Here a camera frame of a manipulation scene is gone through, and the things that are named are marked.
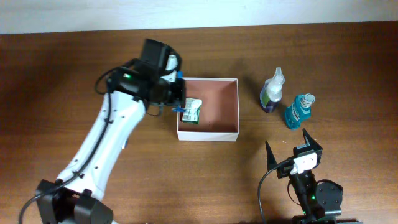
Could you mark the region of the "green white soap packet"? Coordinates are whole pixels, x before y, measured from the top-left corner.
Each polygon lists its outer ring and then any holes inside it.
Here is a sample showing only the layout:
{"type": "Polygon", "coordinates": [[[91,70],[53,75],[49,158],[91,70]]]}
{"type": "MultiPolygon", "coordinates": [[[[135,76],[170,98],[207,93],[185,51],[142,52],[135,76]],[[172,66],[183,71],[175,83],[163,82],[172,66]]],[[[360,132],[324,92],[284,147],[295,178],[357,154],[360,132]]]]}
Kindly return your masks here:
{"type": "Polygon", "coordinates": [[[201,99],[186,98],[185,111],[182,113],[181,122],[198,124],[202,103],[201,99]]]}

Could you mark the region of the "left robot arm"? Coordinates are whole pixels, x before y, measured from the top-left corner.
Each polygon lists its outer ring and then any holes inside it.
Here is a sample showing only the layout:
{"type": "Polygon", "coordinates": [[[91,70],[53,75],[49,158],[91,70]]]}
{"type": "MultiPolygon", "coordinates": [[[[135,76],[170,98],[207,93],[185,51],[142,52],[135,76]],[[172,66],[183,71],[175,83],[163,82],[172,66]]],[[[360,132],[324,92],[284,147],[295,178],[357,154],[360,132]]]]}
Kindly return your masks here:
{"type": "Polygon", "coordinates": [[[55,182],[40,181],[18,222],[35,202],[42,223],[114,223],[114,212],[102,202],[109,176],[149,106],[184,105],[181,65],[171,46],[146,39],[139,58],[102,74],[104,100],[90,132],[55,182]]]}

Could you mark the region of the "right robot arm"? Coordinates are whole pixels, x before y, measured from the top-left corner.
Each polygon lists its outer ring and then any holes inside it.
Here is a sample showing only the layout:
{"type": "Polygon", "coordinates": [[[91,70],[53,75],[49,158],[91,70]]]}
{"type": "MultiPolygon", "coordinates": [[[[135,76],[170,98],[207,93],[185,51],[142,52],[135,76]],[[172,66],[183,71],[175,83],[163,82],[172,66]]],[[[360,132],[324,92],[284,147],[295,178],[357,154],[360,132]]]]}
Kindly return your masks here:
{"type": "Polygon", "coordinates": [[[293,148],[293,156],[278,163],[268,142],[267,172],[257,188],[257,199],[261,199],[261,186],[264,179],[273,171],[277,178],[289,178],[288,186],[294,188],[298,205],[303,214],[292,218],[292,223],[336,223],[341,215],[343,188],[341,185],[322,179],[317,181],[312,170],[320,165],[323,148],[303,129],[305,143],[293,148]]]}

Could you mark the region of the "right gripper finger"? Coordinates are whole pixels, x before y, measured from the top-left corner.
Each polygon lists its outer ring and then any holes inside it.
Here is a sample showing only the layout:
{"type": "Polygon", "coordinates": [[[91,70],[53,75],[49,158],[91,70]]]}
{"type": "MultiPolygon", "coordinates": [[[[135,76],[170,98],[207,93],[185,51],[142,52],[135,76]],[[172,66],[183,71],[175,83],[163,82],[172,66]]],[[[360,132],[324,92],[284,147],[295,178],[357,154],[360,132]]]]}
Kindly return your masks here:
{"type": "Polygon", "coordinates": [[[308,131],[306,129],[302,129],[303,131],[303,136],[304,140],[306,142],[306,147],[304,149],[305,152],[315,152],[317,154],[317,164],[320,164],[320,160],[322,158],[323,154],[323,148],[319,143],[314,140],[314,138],[309,135],[308,131]]]}
{"type": "Polygon", "coordinates": [[[274,154],[272,152],[272,149],[268,143],[268,141],[265,141],[265,145],[266,145],[266,152],[267,152],[267,170],[272,170],[276,165],[277,165],[277,161],[274,157],[274,154]]]}

